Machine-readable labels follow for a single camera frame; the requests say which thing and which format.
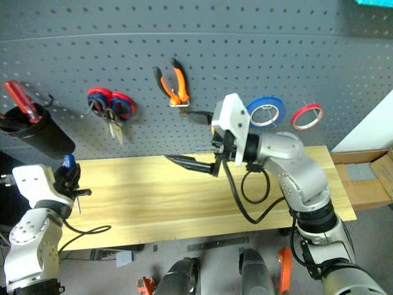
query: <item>floor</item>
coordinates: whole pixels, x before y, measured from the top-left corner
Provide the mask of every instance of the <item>floor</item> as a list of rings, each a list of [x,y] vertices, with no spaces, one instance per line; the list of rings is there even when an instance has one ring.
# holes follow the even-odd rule
[[[347,222],[354,242],[357,263],[367,269],[388,293],[393,294],[393,210],[388,206],[357,212],[357,221]],[[220,246],[228,240],[235,245]],[[213,242],[218,248],[187,251],[189,245]],[[65,294],[137,295],[136,280],[142,276],[162,277],[178,259],[201,259],[200,294],[239,294],[241,277],[238,256],[242,248],[257,249],[264,257],[273,281],[278,286],[278,251],[289,245],[289,238],[277,230],[246,232],[208,238],[192,238],[146,245],[134,262],[117,268],[115,261],[65,260],[60,264],[60,282]],[[74,251],[70,258],[88,258],[89,251]],[[4,284],[4,269],[0,273]],[[319,281],[312,280],[306,269],[296,262],[292,269],[291,294],[322,294]]]

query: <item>wooden table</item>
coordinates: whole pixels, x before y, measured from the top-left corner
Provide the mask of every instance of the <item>wooden table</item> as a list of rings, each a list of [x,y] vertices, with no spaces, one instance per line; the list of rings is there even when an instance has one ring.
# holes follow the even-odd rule
[[[325,171],[336,212],[344,221],[356,219],[327,148],[307,147],[306,152]],[[211,152],[193,156],[202,162],[214,160]],[[93,193],[80,198],[82,214],[74,207],[68,222],[80,230],[107,224],[112,229],[84,236],[71,243],[67,250],[289,227],[292,222],[287,204],[281,202],[260,224],[248,223],[236,206],[223,168],[219,177],[214,178],[188,171],[163,156],[81,160],[79,163],[80,188],[90,188]],[[239,190],[246,169],[231,164]],[[274,177],[270,179],[270,195],[263,204],[255,206],[243,202],[253,217],[282,196],[278,182]],[[252,173],[246,181],[246,194],[251,199],[259,199],[265,191],[264,181],[261,174]],[[63,227],[59,247],[76,235]]]

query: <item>pliers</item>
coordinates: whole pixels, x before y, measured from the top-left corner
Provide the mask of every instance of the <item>pliers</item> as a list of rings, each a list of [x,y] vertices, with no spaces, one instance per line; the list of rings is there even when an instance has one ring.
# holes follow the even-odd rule
[[[160,68],[154,67],[154,76],[157,80],[157,85],[161,89],[161,91],[170,98],[169,105],[174,107],[180,106],[189,106],[190,96],[188,94],[188,83],[187,77],[185,75],[184,69],[182,65],[174,58],[171,58],[171,64],[173,66],[174,72],[176,73],[177,83],[179,84],[179,90],[177,94],[175,94],[172,90],[168,88],[165,83],[164,77],[162,76],[162,72]]]

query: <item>pegboard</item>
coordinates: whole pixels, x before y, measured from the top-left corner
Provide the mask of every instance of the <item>pegboard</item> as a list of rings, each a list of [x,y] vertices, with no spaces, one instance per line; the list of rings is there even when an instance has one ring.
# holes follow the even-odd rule
[[[78,159],[185,154],[211,149],[211,132],[191,124],[158,89],[159,66],[176,88],[169,59],[189,78],[191,106],[213,111],[226,94],[245,104],[275,96],[286,130],[306,145],[332,149],[392,90],[393,10],[341,1],[179,2],[13,1],[0,3],[0,75],[22,81],[75,141]],[[108,138],[87,111],[86,91],[121,91],[138,105],[124,144]],[[290,118],[304,103],[325,117],[296,132]],[[0,111],[14,106],[1,89]],[[1,133],[2,150],[22,161],[48,162]]]

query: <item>tool holder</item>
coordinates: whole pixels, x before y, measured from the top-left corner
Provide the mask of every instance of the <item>tool holder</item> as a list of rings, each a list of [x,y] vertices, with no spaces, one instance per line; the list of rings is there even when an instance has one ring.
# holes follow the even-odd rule
[[[40,116],[35,124],[30,124],[28,116],[22,113],[18,107],[6,112],[5,117],[13,118],[21,123],[30,125],[28,128],[10,132],[2,128],[8,135],[20,138],[23,142],[33,146],[38,151],[53,159],[62,159],[66,154],[72,154],[75,143],[62,129],[52,120],[50,113],[40,104],[34,104]]]

